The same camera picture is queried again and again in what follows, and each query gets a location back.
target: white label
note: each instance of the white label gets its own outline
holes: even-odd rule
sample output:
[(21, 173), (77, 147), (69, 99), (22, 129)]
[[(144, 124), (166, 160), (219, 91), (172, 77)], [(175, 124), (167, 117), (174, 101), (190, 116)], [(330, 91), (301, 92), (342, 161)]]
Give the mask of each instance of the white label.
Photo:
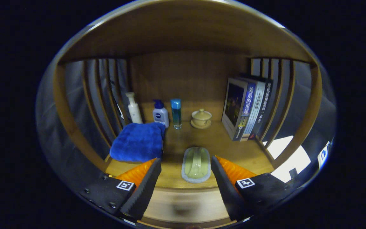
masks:
[(127, 223), (129, 223), (129, 224), (132, 224), (132, 225), (134, 225), (134, 226), (136, 226), (136, 224), (135, 223), (132, 223), (131, 221), (129, 221), (129, 220), (126, 220), (126, 219), (123, 219), (125, 222), (127, 222)]
[(134, 186), (134, 183), (132, 182), (128, 182), (128, 181), (121, 181), (118, 185), (117, 188), (122, 189), (122, 190), (126, 190), (129, 191), (131, 190), (131, 188)]
[(119, 108), (118, 104), (117, 104), (117, 107), (118, 107), (119, 113), (121, 114), (121, 118), (122, 118), (123, 120), (125, 120), (125, 119), (124, 119), (124, 115), (122, 114), (121, 108)]
[(251, 219), (251, 217), (244, 219), (242, 222), (247, 222), (249, 219)]
[(330, 142), (327, 142), (326, 146), (324, 147), (324, 149), (321, 151), (321, 153), (319, 153), (317, 155), (317, 160), (318, 160), (318, 167), (319, 169), (321, 169), (321, 167), (323, 166), (324, 162), (327, 159), (327, 155), (328, 155), (328, 145), (330, 144)]
[(242, 189), (255, 185), (255, 183), (250, 178), (238, 180), (237, 183)]

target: blue microfiber cloth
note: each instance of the blue microfiber cloth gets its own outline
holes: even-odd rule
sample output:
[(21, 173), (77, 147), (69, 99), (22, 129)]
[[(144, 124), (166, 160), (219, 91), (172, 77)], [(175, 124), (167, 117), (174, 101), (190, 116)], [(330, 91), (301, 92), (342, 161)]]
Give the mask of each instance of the blue microfiber cloth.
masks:
[(165, 126), (161, 123), (131, 123), (114, 140), (109, 154), (117, 161), (147, 162), (162, 155)]

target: blue pump cap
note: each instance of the blue pump cap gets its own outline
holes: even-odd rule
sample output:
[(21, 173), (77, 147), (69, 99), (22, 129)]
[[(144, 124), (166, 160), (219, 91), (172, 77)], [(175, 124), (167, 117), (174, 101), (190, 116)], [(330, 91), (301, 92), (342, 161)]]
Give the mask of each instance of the blue pump cap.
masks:
[(170, 104), (171, 104), (172, 109), (181, 108), (180, 99), (172, 99), (172, 100), (170, 100)]
[(163, 107), (165, 107), (161, 100), (153, 100), (153, 101), (155, 102), (156, 109), (162, 109)]

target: book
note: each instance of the book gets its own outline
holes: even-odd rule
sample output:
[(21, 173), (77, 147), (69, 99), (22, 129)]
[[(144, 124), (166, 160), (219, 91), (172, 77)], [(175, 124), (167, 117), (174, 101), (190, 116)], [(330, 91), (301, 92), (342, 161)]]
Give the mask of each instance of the book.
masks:
[(233, 141), (246, 141), (261, 106), (264, 78), (229, 78), (222, 123)]
[(221, 122), (230, 138), (234, 141), (235, 139), (238, 139), (240, 130), (248, 121), (248, 115), (246, 115), (246, 113), (247, 110), (250, 109), (253, 100), (253, 91), (254, 87), (252, 84), (248, 84), (246, 81), (228, 78)]
[(241, 77), (237, 77), (237, 79), (246, 81), (248, 84), (255, 84), (254, 98), (250, 108), (251, 110), (248, 116), (248, 121), (245, 123), (245, 128), (241, 130), (238, 138), (239, 141), (244, 142), (249, 140), (249, 136), (251, 135), (255, 123), (257, 122), (258, 114), (262, 107), (262, 100), (267, 79), (246, 74), (241, 74)]
[(265, 120), (265, 116), (267, 113), (266, 109), (267, 109), (267, 105), (269, 103), (271, 94), (272, 94), (272, 87), (273, 87), (273, 80), (268, 79), (268, 78), (261, 78), (261, 77), (255, 77), (253, 75), (250, 74), (241, 74), (241, 79), (243, 80), (247, 80), (247, 79), (251, 79), (251, 80), (258, 80), (258, 81), (264, 81), (265, 82), (265, 88), (264, 88), (264, 92), (263, 92), (263, 96), (262, 96), (262, 100), (261, 100), (261, 106), (260, 106), (260, 110), (257, 114), (257, 118), (256, 121), (254, 123), (254, 126), (251, 129), (250, 135), (248, 136), (248, 140), (252, 140), (255, 139), (255, 137), (257, 136), (263, 121)]

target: pump dispenser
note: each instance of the pump dispenser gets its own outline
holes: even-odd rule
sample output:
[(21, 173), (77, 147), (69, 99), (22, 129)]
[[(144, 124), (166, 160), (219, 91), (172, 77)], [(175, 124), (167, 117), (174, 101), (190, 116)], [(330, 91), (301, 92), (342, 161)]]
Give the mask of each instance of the pump dispenser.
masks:
[(135, 93), (127, 92), (125, 95), (128, 97), (129, 105), (128, 110), (131, 115), (131, 119), (133, 123), (142, 123), (141, 113), (139, 112), (138, 103), (135, 103), (134, 96)]
[(162, 123), (166, 128), (169, 127), (169, 116), (167, 110), (161, 100), (153, 100), (155, 109), (153, 110), (153, 120), (157, 123)]

